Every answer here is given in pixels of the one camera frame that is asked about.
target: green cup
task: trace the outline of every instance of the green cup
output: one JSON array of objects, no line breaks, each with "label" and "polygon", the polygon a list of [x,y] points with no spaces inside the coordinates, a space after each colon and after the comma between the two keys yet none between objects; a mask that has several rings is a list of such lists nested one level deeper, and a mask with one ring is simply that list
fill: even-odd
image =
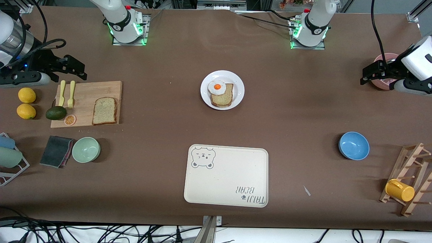
[{"label": "green cup", "polygon": [[21,162],[22,153],[15,149],[0,147],[0,166],[13,168]]}]

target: avocado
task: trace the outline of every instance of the avocado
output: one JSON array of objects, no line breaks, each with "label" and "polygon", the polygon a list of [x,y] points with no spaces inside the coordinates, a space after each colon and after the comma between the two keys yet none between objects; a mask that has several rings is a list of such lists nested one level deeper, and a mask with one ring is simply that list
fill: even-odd
[{"label": "avocado", "polygon": [[66,116],[66,109],[62,106],[54,106],[47,110],[46,118],[50,120],[60,120]]}]

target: brown table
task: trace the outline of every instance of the brown table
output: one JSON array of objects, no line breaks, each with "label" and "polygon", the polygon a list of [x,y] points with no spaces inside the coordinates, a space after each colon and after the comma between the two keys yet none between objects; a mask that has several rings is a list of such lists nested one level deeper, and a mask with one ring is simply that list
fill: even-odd
[{"label": "brown table", "polygon": [[[1,205],[56,221],[197,225],[203,215],[222,215],[229,226],[432,230],[430,206],[406,218],[395,215],[398,204],[378,202],[401,146],[432,142],[432,99],[360,86],[362,68],[379,54],[368,14],[336,14],[326,50],[307,51],[291,50],[284,28],[223,10],[165,10],[145,47],[111,46],[96,8],[43,11],[48,39],[67,40],[57,56],[85,63],[88,82],[123,81],[120,124],[51,129],[44,113],[56,83],[36,88],[33,121],[15,114],[17,88],[0,90],[1,131],[31,164],[0,188]],[[25,21],[42,39],[38,12]],[[420,38],[404,15],[377,15],[376,22],[386,52],[401,53]],[[215,70],[242,78],[245,97],[235,109],[216,111],[202,101],[201,81]],[[339,153],[347,131],[368,138],[365,160]],[[64,169],[41,166],[49,135],[95,137],[101,155],[88,164],[70,159]],[[196,143],[266,149],[268,205],[187,203],[187,150]]]}]

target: wooden cutting board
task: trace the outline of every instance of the wooden cutting board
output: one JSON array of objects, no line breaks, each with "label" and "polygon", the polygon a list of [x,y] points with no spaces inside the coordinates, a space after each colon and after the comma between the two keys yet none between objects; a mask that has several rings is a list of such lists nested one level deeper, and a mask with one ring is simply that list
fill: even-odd
[{"label": "wooden cutting board", "polygon": [[[70,84],[66,84],[64,89],[64,104],[68,115],[75,115],[76,122],[72,126],[67,126],[64,119],[51,121],[51,128],[71,128],[93,126],[93,109],[95,101],[102,97],[113,97],[117,101],[117,124],[120,118],[121,107],[121,81],[95,82],[95,83],[77,83],[73,95],[73,109],[67,107],[67,100],[70,95]],[[60,85],[57,87],[56,106],[60,99]]]}]

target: orange slice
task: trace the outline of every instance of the orange slice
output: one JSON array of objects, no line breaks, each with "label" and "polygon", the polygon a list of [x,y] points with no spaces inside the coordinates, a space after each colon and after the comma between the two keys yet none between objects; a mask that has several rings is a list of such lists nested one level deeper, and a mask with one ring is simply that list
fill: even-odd
[{"label": "orange slice", "polygon": [[66,126],[72,126],[73,124],[75,124],[75,122],[76,122],[76,116],[75,115],[68,115],[64,119],[64,123]]}]

